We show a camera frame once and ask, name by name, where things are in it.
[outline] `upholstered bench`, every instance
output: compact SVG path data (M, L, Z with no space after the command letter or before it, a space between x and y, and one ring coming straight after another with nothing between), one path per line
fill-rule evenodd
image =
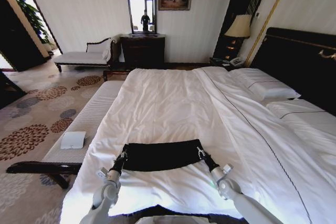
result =
M61 65L109 67L119 61L121 53L120 40L118 36L106 38L100 42L87 43L85 52L66 52L54 58L59 72L62 72Z
M62 150L60 148L61 136L41 162L28 161L15 163L7 169L7 173L46 174L62 188L68 188L69 183L61 174L78 173L98 126L117 97L122 84L123 81L105 82L66 129L66 132L87 132L83 148Z

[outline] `floral carpet pattern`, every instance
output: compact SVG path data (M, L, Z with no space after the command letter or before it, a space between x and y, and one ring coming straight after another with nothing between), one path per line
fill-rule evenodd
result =
M6 75L27 92L0 110L0 222L59 223L61 189L46 175L7 174L21 161L41 161L63 131L102 85L106 68L62 67L51 60ZM112 76L109 80L123 80ZM70 184L75 176L65 176Z

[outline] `white duvet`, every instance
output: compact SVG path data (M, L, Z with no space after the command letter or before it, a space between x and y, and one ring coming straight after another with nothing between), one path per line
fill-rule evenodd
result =
M223 68L193 71L133 70L104 117L73 188L61 223L79 223L125 143L166 143L198 138L244 194L284 223L334 223L336 188L297 136L252 100ZM241 217L220 198L203 162L160 172L123 170L117 204L109 215L161 205L187 214Z

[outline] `framed mirror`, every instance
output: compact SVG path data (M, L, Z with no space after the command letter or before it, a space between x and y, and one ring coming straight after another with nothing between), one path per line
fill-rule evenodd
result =
M133 34L156 34L156 0L128 0Z

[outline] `pillow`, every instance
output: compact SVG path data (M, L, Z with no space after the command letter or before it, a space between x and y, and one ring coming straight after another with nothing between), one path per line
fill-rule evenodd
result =
M108 43L106 44L105 50L102 54L103 60L105 60L106 62L108 62L111 59L111 42L112 42L112 39L108 39L107 41L108 41Z
M241 68L229 72L230 76L240 81L259 101L264 99L298 98L294 89L272 76L255 68Z
M99 52L99 53L103 53L106 49L106 47L111 45L111 40L107 39L102 43L99 44L88 44L88 50L87 52Z
M302 99L271 102L266 107L291 128L304 147L336 175L336 117Z

